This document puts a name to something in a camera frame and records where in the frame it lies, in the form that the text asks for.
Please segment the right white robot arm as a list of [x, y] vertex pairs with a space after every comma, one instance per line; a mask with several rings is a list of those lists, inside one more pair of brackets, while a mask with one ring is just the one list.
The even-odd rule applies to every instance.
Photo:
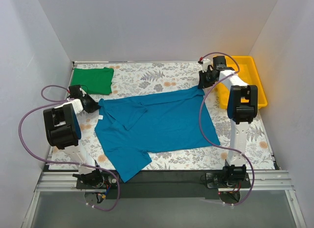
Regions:
[[216, 52], [212, 60], [206, 57], [199, 59], [202, 70], [199, 71], [199, 89], [212, 90], [223, 84], [229, 91], [227, 115], [231, 124], [231, 140], [227, 159], [223, 169], [208, 175], [208, 183], [212, 187], [225, 186], [239, 188], [241, 182], [249, 181], [245, 155], [246, 140], [251, 123], [258, 113], [258, 87], [243, 81], [236, 69], [226, 63], [227, 54]]

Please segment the blue t shirt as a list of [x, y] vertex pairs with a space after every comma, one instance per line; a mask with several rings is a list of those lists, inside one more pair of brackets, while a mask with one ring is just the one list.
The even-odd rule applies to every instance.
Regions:
[[151, 163], [149, 153], [220, 144], [196, 86], [172, 92], [99, 100], [95, 133], [123, 182]]

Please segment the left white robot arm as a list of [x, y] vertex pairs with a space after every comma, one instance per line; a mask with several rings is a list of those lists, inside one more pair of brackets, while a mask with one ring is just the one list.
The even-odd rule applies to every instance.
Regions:
[[97, 162], [80, 143], [82, 134], [77, 115], [83, 111], [94, 113], [100, 106], [81, 85], [70, 86], [69, 93], [69, 102], [43, 111], [47, 140], [67, 154], [73, 163], [78, 163], [78, 173], [73, 177], [98, 189], [104, 185], [105, 178]]

